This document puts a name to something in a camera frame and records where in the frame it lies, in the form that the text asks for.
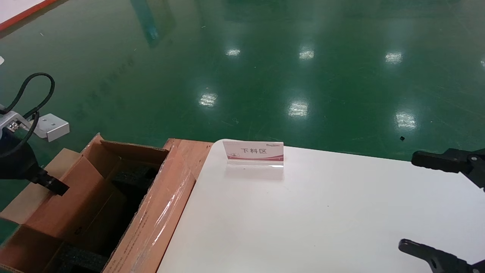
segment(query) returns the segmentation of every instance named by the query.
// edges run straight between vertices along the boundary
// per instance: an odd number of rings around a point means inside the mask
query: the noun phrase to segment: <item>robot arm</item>
[[[50,92],[46,99],[24,116],[13,111],[12,108],[20,99],[28,82],[41,75],[51,80]],[[45,73],[32,74],[24,81],[17,97],[10,106],[5,108],[0,105],[0,179],[27,179],[48,188],[55,194],[63,195],[69,187],[55,177],[48,175],[47,171],[39,166],[32,148],[27,143],[32,134],[51,142],[69,133],[69,123],[65,120],[53,114],[39,117],[39,109],[47,103],[53,91],[54,80],[50,75]],[[31,115],[33,119],[27,121],[27,118]],[[14,134],[19,128],[28,131],[23,139]]]
[[[411,163],[445,172],[461,172],[477,187],[485,190],[485,149],[473,152],[448,149],[442,154],[415,152]],[[433,273],[485,273],[485,260],[475,264],[455,255],[408,239],[399,242],[399,250],[426,261]]]

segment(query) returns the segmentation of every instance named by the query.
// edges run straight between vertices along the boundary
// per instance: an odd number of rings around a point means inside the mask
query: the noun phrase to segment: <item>open cardboard box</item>
[[[0,249],[0,268],[53,272],[64,244],[102,252],[127,203],[112,179],[121,169],[137,164],[159,171],[103,272],[155,273],[195,178],[176,146],[168,151],[106,141],[99,134],[81,153],[63,149],[45,167],[70,186],[64,196],[31,183],[0,212],[0,218],[19,224]]]

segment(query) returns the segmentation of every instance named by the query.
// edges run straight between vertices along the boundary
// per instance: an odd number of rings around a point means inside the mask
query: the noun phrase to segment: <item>box flap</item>
[[[0,268],[40,273],[61,244],[60,239],[21,225],[0,249]]]
[[[79,153],[64,148],[45,167],[45,170],[49,175],[61,179],[79,157]],[[39,184],[29,183],[25,189],[23,189],[10,202],[10,204],[0,212],[0,218],[23,224],[49,196],[51,196],[51,193],[45,187]]]
[[[121,209],[126,202],[126,197],[117,189],[114,189],[103,207],[99,210],[91,224],[86,228],[82,237],[78,238],[75,245],[81,249],[96,252],[105,242],[113,227],[117,224]]]
[[[161,165],[167,157],[168,151],[137,144],[121,143],[115,141],[101,140],[103,147],[117,156],[139,162]]]
[[[92,206],[98,205],[101,208],[108,197],[102,198],[99,195],[105,194],[107,186],[114,186],[106,183],[83,156],[62,177],[62,181],[70,189],[63,196],[52,195],[42,202],[25,224],[55,238],[72,241],[90,223],[83,222],[86,220],[85,213]]]
[[[113,168],[118,164],[120,157],[108,151],[101,145],[103,138],[98,133],[86,145],[81,154],[84,155],[96,170],[104,177],[108,178]]]

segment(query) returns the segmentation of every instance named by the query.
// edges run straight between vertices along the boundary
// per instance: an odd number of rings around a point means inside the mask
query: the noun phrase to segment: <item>green epoxy floor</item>
[[[399,160],[474,150],[485,146],[484,14],[481,0],[69,0],[0,39],[0,103],[31,73],[55,78],[41,114],[71,133],[32,138],[43,165],[97,132]],[[33,80],[16,111],[47,90]],[[0,207],[25,185],[1,181]],[[0,237],[14,227],[1,223]]]

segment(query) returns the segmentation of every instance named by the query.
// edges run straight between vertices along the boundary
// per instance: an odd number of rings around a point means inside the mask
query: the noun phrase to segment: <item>white panel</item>
[[[42,3],[45,0],[0,0],[0,23]]]
[[[292,147],[283,169],[234,169],[219,140],[158,272],[430,273],[399,240],[477,262],[484,211],[461,174]]]

